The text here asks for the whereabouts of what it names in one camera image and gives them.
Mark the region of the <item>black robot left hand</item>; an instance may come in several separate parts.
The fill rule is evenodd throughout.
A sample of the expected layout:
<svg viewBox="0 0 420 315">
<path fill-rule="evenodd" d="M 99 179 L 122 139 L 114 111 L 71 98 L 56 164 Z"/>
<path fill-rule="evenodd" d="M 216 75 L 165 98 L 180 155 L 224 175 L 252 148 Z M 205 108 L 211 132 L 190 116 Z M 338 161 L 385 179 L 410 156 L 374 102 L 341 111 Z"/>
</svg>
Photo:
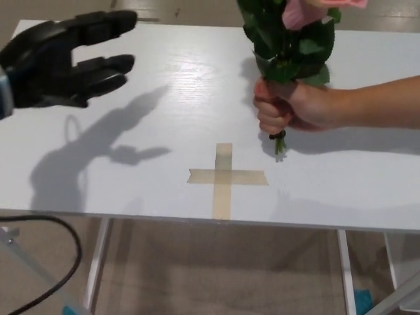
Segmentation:
<svg viewBox="0 0 420 315">
<path fill-rule="evenodd" d="M 99 56 L 73 64 L 72 51 L 117 39 L 136 24 L 132 10 L 96 11 L 46 21 L 19 33 L 1 51 L 14 107 L 86 108 L 89 99 L 122 87 L 133 69 L 133 55 Z"/>
</svg>

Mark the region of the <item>person's bare hand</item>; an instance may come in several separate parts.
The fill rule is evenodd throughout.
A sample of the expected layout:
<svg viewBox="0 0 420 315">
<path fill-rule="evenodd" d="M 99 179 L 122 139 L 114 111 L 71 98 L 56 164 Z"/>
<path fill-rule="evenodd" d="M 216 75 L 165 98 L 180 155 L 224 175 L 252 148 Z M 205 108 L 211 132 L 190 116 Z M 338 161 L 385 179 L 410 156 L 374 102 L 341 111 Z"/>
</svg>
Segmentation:
<svg viewBox="0 0 420 315">
<path fill-rule="evenodd" d="M 333 128 L 334 100 L 332 90 L 304 83 L 282 85 L 259 78 L 254 86 L 259 126 L 271 135 L 287 127 L 310 132 Z"/>
</svg>

